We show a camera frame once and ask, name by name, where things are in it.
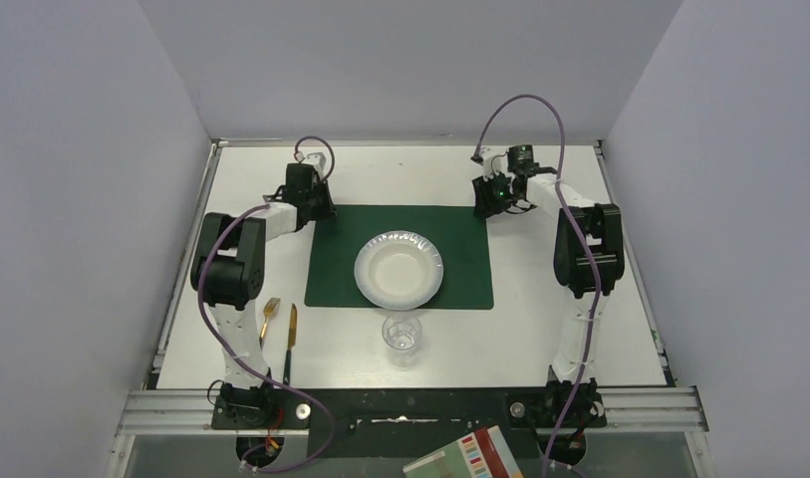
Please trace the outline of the clear plastic cup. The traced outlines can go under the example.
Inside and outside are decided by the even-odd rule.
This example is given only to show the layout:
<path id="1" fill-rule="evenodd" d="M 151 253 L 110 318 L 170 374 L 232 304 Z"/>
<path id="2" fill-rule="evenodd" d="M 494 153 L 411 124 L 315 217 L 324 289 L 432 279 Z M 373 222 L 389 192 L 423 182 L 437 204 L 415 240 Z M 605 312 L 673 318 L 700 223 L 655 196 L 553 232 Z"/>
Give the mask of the clear plastic cup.
<path id="1" fill-rule="evenodd" d="M 381 335 L 386 346 L 386 358 L 398 367 L 411 367 L 418 361 L 423 342 L 423 329 L 415 312 L 387 316 Z"/>

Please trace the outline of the gold knife black handle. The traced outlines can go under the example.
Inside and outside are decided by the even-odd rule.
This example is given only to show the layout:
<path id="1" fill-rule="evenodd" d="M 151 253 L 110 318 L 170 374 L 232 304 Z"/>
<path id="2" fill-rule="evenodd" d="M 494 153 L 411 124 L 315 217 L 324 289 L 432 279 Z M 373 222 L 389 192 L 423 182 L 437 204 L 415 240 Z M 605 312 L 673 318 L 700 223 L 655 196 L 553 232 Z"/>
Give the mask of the gold knife black handle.
<path id="1" fill-rule="evenodd" d="M 290 322 L 287 337 L 287 346 L 285 351 L 284 366 L 283 366 L 283 380 L 282 383 L 289 385 L 291 381 L 291 366 L 293 358 L 293 347 L 297 341 L 297 326 L 298 326 L 298 308 L 295 304 L 291 305 L 290 309 Z"/>

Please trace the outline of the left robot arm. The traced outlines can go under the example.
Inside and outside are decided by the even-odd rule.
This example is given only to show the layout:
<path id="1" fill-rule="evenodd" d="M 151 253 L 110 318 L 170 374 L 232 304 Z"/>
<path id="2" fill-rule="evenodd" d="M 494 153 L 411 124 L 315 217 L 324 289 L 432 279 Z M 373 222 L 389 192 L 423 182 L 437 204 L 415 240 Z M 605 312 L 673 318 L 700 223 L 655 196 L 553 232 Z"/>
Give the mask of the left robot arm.
<path id="1" fill-rule="evenodd" d="M 203 321 L 222 347 L 225 376 L 216 406 L 259 420 L 275 408 L 274 380 L 262 355 L 256 300 L 267 242 L 336 214 L 325 157 L 287 165 L 285 182 L 262 204 L 232 216 L 204 216 L 190 268 Z"/>

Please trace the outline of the green placemat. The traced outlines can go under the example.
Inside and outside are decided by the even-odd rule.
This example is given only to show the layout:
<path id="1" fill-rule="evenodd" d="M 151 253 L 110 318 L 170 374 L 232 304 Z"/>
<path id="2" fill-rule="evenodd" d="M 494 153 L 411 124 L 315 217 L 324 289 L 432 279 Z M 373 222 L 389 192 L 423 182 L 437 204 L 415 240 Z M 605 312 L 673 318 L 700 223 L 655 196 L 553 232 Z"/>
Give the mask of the green placemat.
<path id="1" fill-rule="evenodd" d="M 370 308 L 356 284 L 354 263 L 368 241 L 391 231 L 417 233 L 438 249 L 443 281 L 425 309 L 494 307 L 486 222 L 468 207 L 439 205 L 339 205 L 334 218 L 316 222 L 305 305 Z"/>

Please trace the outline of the white plate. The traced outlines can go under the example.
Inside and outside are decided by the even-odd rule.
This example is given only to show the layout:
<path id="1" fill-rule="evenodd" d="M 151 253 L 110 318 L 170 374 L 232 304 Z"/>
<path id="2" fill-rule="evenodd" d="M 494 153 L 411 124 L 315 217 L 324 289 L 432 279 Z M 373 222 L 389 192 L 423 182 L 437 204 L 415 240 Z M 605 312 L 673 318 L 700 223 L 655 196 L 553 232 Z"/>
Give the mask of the white plate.
<path id="1" fill-rule="evenodd" d="M 410 311 L 437 294 L 444 264 L 427 237 L 411 231 L 389 231 L 371 238 L 359 250 L 354 278 L 371 304 L 389 311 Z"/>

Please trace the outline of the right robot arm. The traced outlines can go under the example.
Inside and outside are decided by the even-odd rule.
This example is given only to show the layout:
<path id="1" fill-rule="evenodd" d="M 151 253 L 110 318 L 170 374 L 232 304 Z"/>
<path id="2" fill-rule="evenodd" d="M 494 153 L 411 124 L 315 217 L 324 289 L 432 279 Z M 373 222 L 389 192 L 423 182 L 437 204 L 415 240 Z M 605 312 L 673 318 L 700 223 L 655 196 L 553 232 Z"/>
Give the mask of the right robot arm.
<path id="1" fill-rule="evenodd" d="M 502 153 L 482 148 L 472 161 L 481 168 L 472 181 L 477 217 L 540 210 L 556 223 L 552 264 L 568 309 L 550 365 L 546 404 L 555 420 L 590 420 L 598 413 L 597 328 L 626 268 L 621 210 L 577 192 L 559 169 L 536 162 L 529 144 Z"/>

